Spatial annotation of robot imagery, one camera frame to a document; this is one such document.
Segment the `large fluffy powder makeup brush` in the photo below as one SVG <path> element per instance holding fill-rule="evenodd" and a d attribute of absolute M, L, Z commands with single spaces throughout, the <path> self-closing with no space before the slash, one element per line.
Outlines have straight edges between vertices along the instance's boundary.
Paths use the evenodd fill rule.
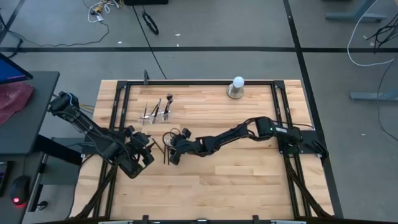
<path fill-rule="evenodd" d="M 172 102 L 173 102 L 173 95 L 172 95 L 172 94 L 168 94 L 167 97 L 166 97 L 166 99 L 167 99 L 167 104 L 166 104 L 166 106 L 165 106 L 164 115 L 163 115 L 164 121 L 167 121 L 168 118 L 169 118 L 170 105 L 171 105 Z"/>

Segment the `blue-screen computer monitor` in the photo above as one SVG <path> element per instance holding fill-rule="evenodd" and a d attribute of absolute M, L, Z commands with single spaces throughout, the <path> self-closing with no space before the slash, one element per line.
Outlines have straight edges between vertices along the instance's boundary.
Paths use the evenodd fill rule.
<path fill-rule="evenodd" d="M 33 79 L 33 76 L 29 72 L 0 53 L 0 85 L 31 79 Z"/>

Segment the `white bulb on metal base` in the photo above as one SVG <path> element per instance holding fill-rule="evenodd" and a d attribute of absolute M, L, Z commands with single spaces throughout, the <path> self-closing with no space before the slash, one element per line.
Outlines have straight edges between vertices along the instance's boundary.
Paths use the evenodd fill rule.
<path fill-rule="evenodd" d="M 226 92 L 232 99 L 241 98 L 244 95 L 244 78 L 240 76 L 234 77 Z"/>

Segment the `black side desk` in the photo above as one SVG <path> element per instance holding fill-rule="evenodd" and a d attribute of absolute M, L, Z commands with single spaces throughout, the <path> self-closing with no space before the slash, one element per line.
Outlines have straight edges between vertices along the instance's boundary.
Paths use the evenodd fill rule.
<path fill-rule="evenodd" d="M 81 154 L 39 134 L 60 76 L 59 72 L 32 72 L 25 81 L 34 91 L 25 107 L 0 125 L 0 155 L 43 152 L 70 164 L 80 165 Z"/>

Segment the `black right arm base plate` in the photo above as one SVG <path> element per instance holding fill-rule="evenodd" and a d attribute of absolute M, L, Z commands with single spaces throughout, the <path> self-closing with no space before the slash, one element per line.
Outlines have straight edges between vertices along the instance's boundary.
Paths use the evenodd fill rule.
<path fill-rule="evenodd" d="M 318 154 L 319 157 L 328 156 L 326 147 L 318 140 L 315 131 L 301 131 L 297 127 L 278 128 L 277 142 L 279 152 L 283 155 Z"/>

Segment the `black floor box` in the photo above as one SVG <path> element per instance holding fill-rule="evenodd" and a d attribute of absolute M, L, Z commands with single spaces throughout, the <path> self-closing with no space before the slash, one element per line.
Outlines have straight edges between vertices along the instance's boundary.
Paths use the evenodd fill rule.
<path fill-rule="evenodd" d="M 123 0 L 127 6 L 168 4 L 169 0 Z"/>

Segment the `black aluminium table frame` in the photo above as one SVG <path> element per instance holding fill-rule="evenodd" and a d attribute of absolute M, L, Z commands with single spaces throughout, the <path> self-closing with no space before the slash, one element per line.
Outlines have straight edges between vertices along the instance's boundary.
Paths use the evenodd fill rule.
<path fill-rule="evenodd" d="M 162 147 L 167 131 L 187 128 L 192 137 L 216 136 L 248 118 L 267 116 L 310 129 L 312 121 L 302 84 L 298 80 L 253 80 L 244 96 L 227 96 L 226 80 L 155 80 L 148 85 L 135 82 L 129 91 L 116 80 L 101 82 L 94 120 L 100 126 L 125 124 L 150 134 Z M 173 95 L 169 123 L 145 124 L 137 119 L 152 110 L 167 95 Z M 248 220 L 291 219 L 313 210 L 297 196 L 285 171 L 285 160 L 276 139 L 255 142 L 241 139 L 222 147 L 212 156 L 183 155 L 178 165 L 164 164 L 155 146 L 155 161 L 135 179 L 122 171 L 103 195 L 100 212 L 112 219 L 138 220 Z"/>

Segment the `clear acrylic brush organizer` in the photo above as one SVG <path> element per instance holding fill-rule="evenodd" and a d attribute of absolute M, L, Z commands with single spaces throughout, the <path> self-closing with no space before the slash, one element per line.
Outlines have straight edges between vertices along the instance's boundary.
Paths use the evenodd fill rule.
<path fill-rule="evenodd" d="M 160 124 L 160 123 L 169 123 L 173 118 L 172 111 L 159 110 L 157 113 L 146 113 L 145 115 L 139 117 L 137 121 L 139 123 L 145 124 Z"/>

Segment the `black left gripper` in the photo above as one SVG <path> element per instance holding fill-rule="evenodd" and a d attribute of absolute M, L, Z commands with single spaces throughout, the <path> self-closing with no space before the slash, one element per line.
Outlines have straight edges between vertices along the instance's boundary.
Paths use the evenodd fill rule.
<path fill-rule="evenodd" d="M 126 143 L 129 153 L 138 164 L 147 167 L 154 162 L 151 150 L 155 143 L 153 138 L 142 132 L 135 132 L 132 126 L 124 129 L 124 135 L 129 138 L 129 142 Z"/>

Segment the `black computer mouse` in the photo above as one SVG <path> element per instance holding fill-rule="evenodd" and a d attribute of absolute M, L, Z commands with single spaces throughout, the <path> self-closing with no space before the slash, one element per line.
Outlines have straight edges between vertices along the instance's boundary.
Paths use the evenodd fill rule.
<path fill-rule="evenodd" d="M 11 184 L 10 197 L 14 205 L 22 205 L 29 199 L 30 177 L 21 175 Z"/>

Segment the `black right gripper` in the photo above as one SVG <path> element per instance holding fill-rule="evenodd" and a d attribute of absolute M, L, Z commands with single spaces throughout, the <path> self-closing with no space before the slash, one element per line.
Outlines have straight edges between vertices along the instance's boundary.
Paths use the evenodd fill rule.
<path fill-rule="evenodd" d="M 195 154 L 197 152 L 198 144 L 188 140 L 191 134 L 187 128 L 183 128 L 179 134 L 171 134 L 168 147 L 171 151 L 169 161 L 172 164 L 178 165 L 182 154 Z"/>

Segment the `grey desk foot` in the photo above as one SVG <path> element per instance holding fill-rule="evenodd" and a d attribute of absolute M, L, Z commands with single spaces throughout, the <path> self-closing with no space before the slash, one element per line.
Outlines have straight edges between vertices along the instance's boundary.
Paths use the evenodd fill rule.
<path fill-rule="evenodd" d="M 398 90 L 389 90 L 385 92 L 351 92 L 349 97 L 352 100 L 398 101 Z"/>
<path fill-rule="evenodd" d="M 357 10 L 353 12 L 328 12 L 326 13 L 325 19 L 339 22 L 381 22 L 387 19 L 386 15 L 369 12 L 376 1 L 377 0 L 364 0 Z"/>

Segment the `black keyboard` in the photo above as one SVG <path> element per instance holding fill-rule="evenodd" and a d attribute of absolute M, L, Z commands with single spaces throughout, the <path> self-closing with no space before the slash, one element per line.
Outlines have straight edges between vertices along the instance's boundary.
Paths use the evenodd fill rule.
<path fill-rule="evenodd" d="M 4 186 L 7 176 L 7 166 L 8 166 L 8 161 L 0 162 L 0 197 L 2 197 L 4 192 Z"/>

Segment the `red cloth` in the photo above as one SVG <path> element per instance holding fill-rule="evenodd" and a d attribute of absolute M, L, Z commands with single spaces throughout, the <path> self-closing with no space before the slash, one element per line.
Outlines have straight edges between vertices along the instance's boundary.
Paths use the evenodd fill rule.
<path fill-rule="evenodd" d="M 23 82 L 0 85 L 0 125 L 27 104 L 34 87 Z"/>

